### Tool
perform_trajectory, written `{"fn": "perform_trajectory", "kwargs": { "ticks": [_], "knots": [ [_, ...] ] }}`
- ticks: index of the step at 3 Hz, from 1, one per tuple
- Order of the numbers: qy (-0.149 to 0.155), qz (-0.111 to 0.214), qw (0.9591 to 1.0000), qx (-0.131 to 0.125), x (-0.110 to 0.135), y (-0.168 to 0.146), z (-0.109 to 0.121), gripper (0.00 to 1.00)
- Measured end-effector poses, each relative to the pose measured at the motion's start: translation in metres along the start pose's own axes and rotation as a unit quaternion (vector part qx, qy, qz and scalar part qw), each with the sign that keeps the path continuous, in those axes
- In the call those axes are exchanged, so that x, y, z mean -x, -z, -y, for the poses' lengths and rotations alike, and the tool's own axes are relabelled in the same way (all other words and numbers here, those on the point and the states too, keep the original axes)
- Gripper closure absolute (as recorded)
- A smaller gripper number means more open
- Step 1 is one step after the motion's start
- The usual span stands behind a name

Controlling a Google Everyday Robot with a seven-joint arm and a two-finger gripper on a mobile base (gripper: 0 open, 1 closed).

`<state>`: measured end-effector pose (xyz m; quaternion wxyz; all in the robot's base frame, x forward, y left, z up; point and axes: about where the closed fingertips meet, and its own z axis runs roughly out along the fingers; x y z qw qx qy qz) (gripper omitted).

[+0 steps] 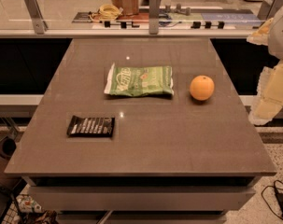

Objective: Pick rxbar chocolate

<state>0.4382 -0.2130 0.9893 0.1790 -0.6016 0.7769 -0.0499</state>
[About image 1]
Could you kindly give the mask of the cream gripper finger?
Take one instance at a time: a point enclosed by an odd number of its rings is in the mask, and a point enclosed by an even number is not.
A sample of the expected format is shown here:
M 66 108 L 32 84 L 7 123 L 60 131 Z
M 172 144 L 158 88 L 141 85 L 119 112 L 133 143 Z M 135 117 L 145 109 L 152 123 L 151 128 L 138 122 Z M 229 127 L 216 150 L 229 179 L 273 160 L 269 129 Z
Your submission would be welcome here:
M 283 61 L 274 68 L 264 67 L 259 77 L 248 119 L 254 125 L 271 121 L 283 107 Z
M 268 35 L 273 18 L 267 20 L 257 31 L 247 37 L 247 42 L 254 45 L 268 45 Z

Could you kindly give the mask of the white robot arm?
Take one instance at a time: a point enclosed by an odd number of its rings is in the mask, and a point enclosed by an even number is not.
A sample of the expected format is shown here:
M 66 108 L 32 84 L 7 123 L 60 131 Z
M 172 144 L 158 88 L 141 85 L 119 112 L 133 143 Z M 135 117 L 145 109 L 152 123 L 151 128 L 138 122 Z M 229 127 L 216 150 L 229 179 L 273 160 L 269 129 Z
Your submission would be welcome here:
M 279 59 L 273 68 L 265 66 L 262 69 L 257 95 L 250 107 L 249 121 L 254 125 L 264 125 L 283 108 L 283 6 L 273 18 L 249 35 L 247 42 L 267 46 L 268 52 Z

